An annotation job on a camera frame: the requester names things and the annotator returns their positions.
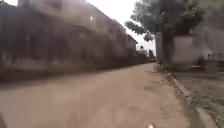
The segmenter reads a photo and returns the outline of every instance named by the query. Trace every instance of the ground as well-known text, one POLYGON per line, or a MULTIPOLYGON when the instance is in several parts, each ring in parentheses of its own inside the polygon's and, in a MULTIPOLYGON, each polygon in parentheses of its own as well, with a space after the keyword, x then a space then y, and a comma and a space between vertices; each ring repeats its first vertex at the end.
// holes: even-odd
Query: ground
POLYGON ((189 128, 175 89, 153 69, 18 83, 0 91, 0 112, 8 128, 189 128))
POLYGON ((223 73, 174 73, 187 88, 193 103, 205 109, 219 128, 224 128, 224 75, 223 73))

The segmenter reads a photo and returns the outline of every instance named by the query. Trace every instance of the unpaved street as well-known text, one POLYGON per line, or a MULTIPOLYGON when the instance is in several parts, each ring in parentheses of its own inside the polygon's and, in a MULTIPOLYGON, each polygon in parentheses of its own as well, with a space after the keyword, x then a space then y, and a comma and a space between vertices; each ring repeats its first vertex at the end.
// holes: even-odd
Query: unpaved street
POLYGON ((153 64, 0 91, 8 128, 188 128, 183 107, 153 64))

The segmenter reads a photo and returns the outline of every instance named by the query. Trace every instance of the window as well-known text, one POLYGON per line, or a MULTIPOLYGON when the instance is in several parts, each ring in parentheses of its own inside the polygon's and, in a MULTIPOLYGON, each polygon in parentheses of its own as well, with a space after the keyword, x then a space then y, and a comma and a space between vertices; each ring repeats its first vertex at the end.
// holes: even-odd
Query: window
POLYGON ((46 4, 55 9, 61 9, 62 0, 46 0, 46 4))

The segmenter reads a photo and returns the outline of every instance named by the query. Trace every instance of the road edge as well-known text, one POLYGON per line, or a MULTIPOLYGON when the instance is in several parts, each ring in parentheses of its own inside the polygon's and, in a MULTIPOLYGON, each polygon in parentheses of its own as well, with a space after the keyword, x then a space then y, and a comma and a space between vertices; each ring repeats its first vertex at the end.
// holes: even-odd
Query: road edge
MULTIPOLYGON (((174 83, 178 91, 184 96, 187 101, 187 106, 192 106, 193 97, 190 91, 188 91, 171 73, 167 73, 167 76, 174 83)), ((218 128, 211 116, 203 108, 195 106, 195 109, 205 128, 218 128)))

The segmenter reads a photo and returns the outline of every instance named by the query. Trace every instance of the sky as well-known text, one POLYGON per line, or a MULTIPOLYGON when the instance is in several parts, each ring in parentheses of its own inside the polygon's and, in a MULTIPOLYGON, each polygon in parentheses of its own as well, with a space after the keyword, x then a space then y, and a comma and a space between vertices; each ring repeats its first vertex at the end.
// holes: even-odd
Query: sky
MULTIPOLYGON (((134 5, 138 0, 87 0, 89 3, 96 6, 104 14, 109 16, 111 19, 117 20, 121 25, 124 26, 125 21, 130 20, 130 16, 133 12, 134 5)), ((18 0, 5 0, 8 4, 17 5, 18 0)), ((155 42, 145 42, 143 37, 135 34, 131 30, 126 28, 128 34, 130 34, 135 40, 138 41, 137 49, 141 45, 146 50, 152 49, 155 52, 155 42)))

